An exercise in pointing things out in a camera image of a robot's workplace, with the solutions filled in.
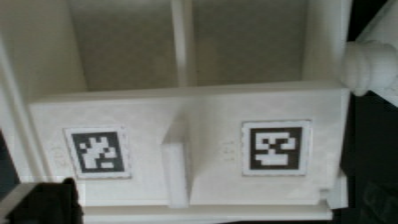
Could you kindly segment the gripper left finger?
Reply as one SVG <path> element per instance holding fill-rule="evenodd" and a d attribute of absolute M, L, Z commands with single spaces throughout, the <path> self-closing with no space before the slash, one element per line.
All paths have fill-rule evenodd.
<path fill-rule="evenodd" d="M 81 224 L 81 206 L 72 178 L 22 183 L 0 200 L 0 224 Z"/>

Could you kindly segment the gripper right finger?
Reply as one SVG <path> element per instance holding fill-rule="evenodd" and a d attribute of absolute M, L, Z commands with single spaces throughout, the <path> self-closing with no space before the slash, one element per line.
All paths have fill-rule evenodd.
<path fill-rule="evenodd" d="M 356 224 L 398 224 L 398 182 L 369 181 L 358 190 Z"/>

